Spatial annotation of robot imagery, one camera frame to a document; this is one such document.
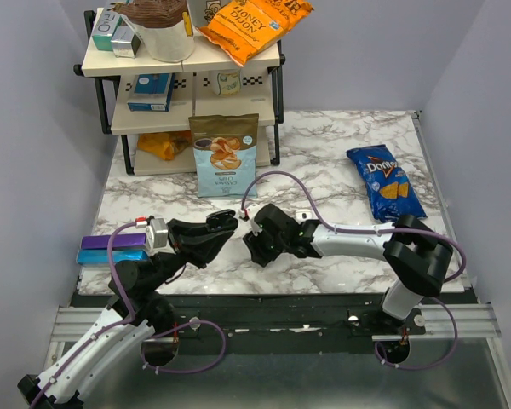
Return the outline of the black marbled charging case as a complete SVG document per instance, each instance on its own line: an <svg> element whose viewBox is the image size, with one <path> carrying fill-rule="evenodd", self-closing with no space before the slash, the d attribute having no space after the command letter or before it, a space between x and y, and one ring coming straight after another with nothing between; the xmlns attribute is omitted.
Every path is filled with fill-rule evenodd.
<svg viewBox="0 0 511 409"><path fill-rule="evenodd" d="M236 212L231 209L219 210L206 217L206 224L209 229L232 228L238 225Z"/></svg>

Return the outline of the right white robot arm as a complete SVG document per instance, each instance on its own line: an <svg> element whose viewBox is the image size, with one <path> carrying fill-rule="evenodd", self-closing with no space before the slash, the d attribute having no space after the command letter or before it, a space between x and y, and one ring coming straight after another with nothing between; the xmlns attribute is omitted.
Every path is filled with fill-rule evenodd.
<svg viewBox="0 0 511 409"><path fill-rule="evenodd" d="M445 239L411 215L370 228L328 228L316 219L299 222L278 206L266 204L249 206L244 219L250 222L250 231L243 242L252 262L262 267L284 253L300 259L354 256L387 262L397 281L374 315L376 327L387 334L403 327L424 297L440 294L453 256Z"/></svg>

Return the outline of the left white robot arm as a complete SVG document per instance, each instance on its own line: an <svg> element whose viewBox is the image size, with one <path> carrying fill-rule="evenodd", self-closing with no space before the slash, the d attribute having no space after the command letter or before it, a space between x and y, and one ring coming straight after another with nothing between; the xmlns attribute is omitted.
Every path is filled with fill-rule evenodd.
<svg viewBox="0 0 511 409"><path fill-rule="evenodd" d="M108 369L130 350L148 339L169 337L177 343L186 328L206 325L194 318L179 321L172 305L157 289L191 264L206 268L238 228L233 210L210 214L204 222L139 217L125 225L153 232L157 241L170 246L141 261L113 261L113 245L119 232L110 236L106 251L112 273L113 297L95 323L56 363L38 375L26 375L18 389L31 408L80 408L89 391Z"/></svg>

